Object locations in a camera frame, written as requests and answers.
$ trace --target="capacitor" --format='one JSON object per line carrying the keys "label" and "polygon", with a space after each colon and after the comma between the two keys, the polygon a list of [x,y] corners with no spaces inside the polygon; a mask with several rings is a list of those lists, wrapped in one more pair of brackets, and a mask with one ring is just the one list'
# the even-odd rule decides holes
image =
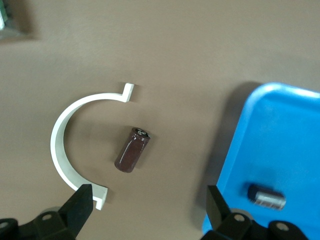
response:
{"label": "capacitor", "polygon": [[150,140],[150,135],[143,129],[133,127],[114,165],[124,173],[131,173],[139,157]]}
{"label": "capacitor", "polygon": [[287,202],[281,192],[256,184],[249,186],[247,196],[254,204],[276,210],[282,210]]}

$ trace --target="blue plastic tray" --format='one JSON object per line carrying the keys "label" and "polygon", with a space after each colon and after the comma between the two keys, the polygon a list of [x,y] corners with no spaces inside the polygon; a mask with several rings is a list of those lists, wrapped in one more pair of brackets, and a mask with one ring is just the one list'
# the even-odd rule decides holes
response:
{"label": "blue plastic tray", "polygon": [[[230,208],[262,226],[282,220],[320,239],[320,93],[281,83],[258,87],[243,107],[217,186]],[[286,197],[283,210],[258,206],[248,185]],[[211,229],[208,217],[203,231]]]}

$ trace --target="white c-shaped bracket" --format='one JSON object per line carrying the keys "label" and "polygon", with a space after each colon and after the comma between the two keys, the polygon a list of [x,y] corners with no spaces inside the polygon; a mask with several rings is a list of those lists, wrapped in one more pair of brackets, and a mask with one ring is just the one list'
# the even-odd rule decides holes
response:
{"label": "white c-shaped bracket", "polygon": [[107,197],[108,188],[95,184],[84,177],[82,177],[77,171],[71,166],[65,151],[64,135],[67,123],[71,116],[84,104],[97,100],[116,100],[126,103],[130,100],[131,93],[134,89],[134,84],[126,83],[123,89],[123,93],[99,93],[95,95],[86,96],[74,102],[68,106],[59,116],[54,124],[50,148],[51,156],[54,166],[61,178],[75,191],[81,187],[82,184],[92,185],[93,200],[96,201],[95,208],[101,210]]}

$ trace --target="brown cylindrical capacitor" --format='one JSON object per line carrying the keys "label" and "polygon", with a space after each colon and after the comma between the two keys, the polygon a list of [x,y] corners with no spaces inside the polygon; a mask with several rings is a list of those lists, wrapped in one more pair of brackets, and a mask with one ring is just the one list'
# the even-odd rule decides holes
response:
{"label": "brown cylindrical capacitor", "polygon": [[149,140],[150,135],[146,131],[137,127],[132,128],[114,162],[115,167],[124,173],[131,173]]}

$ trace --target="brown table surface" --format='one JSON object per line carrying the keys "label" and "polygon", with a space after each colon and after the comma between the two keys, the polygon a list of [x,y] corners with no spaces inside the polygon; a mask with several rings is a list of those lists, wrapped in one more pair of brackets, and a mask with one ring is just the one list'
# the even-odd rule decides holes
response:
{"label": "brown table surface", "polygon": [[[0,218],[23,224],[73,194],[51,159],[53,125],[129,82],[131,102],[90,103],[66,131],[72,165],[109,187],[77,239],[197,240],[248,89],[320,91],[318,0],[21,2],[30,36],[0,41]],[[131,127],[152,137],[125,174],[114,160]]]}

